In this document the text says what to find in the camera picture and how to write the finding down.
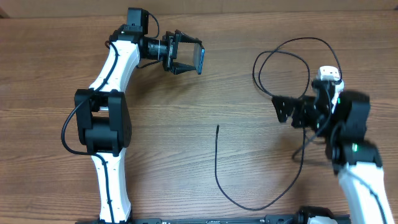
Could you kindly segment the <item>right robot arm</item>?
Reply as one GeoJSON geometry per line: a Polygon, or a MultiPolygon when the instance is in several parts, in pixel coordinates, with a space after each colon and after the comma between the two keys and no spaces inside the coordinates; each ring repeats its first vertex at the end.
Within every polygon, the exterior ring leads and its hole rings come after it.
{"type": "Polygon", "coordinates": [[[272,97],[279,122],[292,118],[293,127],[309,127],[325,139],[325,153],[347,199],[352,223],[393,223],[381,155],[365,138],[369,96],[344,90],[341,80],[315,80],[312,88],[316,96],[272,97]]]}

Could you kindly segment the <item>blue screen smartphone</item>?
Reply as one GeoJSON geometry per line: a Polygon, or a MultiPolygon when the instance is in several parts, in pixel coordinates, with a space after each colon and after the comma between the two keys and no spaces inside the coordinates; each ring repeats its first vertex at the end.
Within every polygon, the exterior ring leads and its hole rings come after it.
{"type": "Polygon", "coordinates": [[[205,48],[202,44],[196,43],[193,50],[193,65],[198,75],[201,75],[205,58],[205,48]]]}

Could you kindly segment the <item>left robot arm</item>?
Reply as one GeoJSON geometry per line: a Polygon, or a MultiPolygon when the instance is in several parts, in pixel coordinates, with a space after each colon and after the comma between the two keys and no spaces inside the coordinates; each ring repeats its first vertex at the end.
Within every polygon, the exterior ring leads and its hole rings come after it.
{"type": "Polygon", "coordinates": [[[166,32],[149,37],[152,14],[130,7],[127,22],[107,41],[109,54],[101,73],[87,89],[75,93],[75,109],[80,143],[95,165],[101,210],[97,223],[132,223],[132,205],[127,195],[126,149],[132,136],[125,91],[139,62],[162,63],[175,75],[195,71],[201,74],[205,48],[198,38],[183,32],[166,32]]]}

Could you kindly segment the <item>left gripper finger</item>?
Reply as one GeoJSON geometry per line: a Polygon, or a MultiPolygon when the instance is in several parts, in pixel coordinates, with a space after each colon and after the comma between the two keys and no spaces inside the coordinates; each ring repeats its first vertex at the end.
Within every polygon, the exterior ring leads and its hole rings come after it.
{"type": "Polygon", "coordinates": [[[187,65],[184,63],[179,63],[179,62],[174,62],[171,66],[171,72],[174,75],[179,75],[181,73],[189,72],[196,70],[195,66],[193,65],[187,65]]]}
{"type": "Polygon", "coordinates": [[[201,44],[202,41],[198,38],[191,37],[180,30],[175,31],[175,41],[183,43],[201,44]]]}

